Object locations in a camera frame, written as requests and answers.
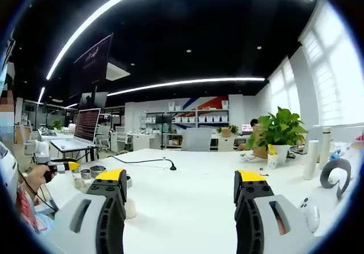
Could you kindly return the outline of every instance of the white mouse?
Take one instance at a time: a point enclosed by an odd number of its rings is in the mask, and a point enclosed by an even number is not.
[[[305,198],[300,204],[299,210],[305,215],[309,230],[314,233],[320,226],[319,208],[308,198]]]

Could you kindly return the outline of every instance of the hand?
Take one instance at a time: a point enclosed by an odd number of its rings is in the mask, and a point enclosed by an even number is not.
[[[49,172],[50,169],[46,165],[36,165],[35,168],[25,178],[31,188],[37,192],[41,184],[45,184],[46,179],[44,178],[45,172]]]

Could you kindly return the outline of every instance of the laptop screen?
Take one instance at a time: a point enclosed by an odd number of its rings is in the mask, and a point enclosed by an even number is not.
[[[77,116],[75,137],[93,143],[99,114],[100,108],[80,110]]]

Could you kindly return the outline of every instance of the white flower pot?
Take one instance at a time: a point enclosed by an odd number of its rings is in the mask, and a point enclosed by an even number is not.
[[[284,164],[287,159],[287,152],[290,145],[272,145],[274,150],[277,152],[277,165]]]

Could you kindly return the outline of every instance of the potted plant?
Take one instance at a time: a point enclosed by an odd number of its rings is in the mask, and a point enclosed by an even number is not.
[[[303,122],[300,115],[291,113],[289,109],[278,107],[276,115],[269,113],[268,116],[260,116],[258,123],[260,138],[253,134],[249,139],[247,146],[252,148],[256,146],[267,146],[272,144],[278,154],[278,164],[284,163],[287,158],[287,152],[290,146],[296,145],[299,141],[304,141],[302,134],[307,131],[301,126]]]
[[[216,129],[217,133],[221,134],[222,128],[226,128],[226,127],[217,127],[217,129]],[[229,125],[228,128],[230,129],[230,132],[233,135],[236,135],[239,131],[239,127],[236,125]]]
[[[62,122],[60,120],[55,120],[52,123],[52,127],[53,128],[57,128],[58,130],[61,130],[61,128],[62,128]]]

